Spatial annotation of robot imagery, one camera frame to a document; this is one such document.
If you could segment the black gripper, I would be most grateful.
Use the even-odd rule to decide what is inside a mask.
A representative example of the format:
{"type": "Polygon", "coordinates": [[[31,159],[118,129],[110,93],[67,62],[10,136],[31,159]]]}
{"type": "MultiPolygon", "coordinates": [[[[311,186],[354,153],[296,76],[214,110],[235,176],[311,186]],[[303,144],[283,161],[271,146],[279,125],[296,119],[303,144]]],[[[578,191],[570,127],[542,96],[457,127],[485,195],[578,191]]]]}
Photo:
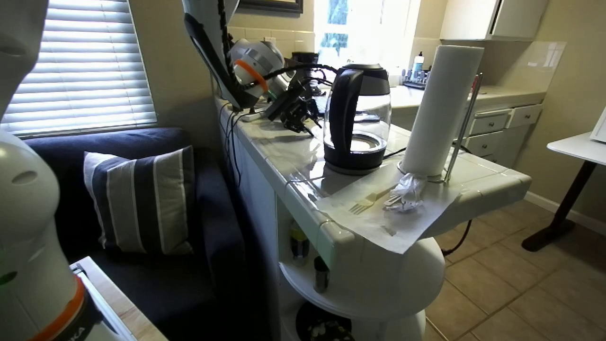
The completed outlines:
{"type": "Polygon", "coordinates": [[[309,132],[307,119],[315,121],[319,108],[313,100],[317,87],[313,85],[313,70],[319,62],[317,53],[296,51],[281,76],[290,79],[288,89],[279,95],[264,112],[269,121],[279,119],[294,132],[309,132]]]}

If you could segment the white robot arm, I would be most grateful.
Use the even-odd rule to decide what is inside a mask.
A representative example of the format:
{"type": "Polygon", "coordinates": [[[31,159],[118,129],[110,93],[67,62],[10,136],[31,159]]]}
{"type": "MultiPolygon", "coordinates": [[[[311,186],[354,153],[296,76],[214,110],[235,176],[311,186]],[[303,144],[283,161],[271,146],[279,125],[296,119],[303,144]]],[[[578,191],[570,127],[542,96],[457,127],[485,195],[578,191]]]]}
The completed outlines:
{"type": "MultiPolygon", "coordinates": [[[[69,269],[84,248],[80,204],[61,197],[55,168],[29,144],[0,136],[2,335],[55,341],[72,328],[82,286],[69,269]]],[[[140,254],[101,248],[101,263],[133,293],[171,341],[262,341],[252,303],[247,246],[233,197],[218,165],[195,151],[180,174],[154,163],[133,189],[129,225],[148,233],[165,212],[184,208],[188,237],[165,237],[140,254]]]]}

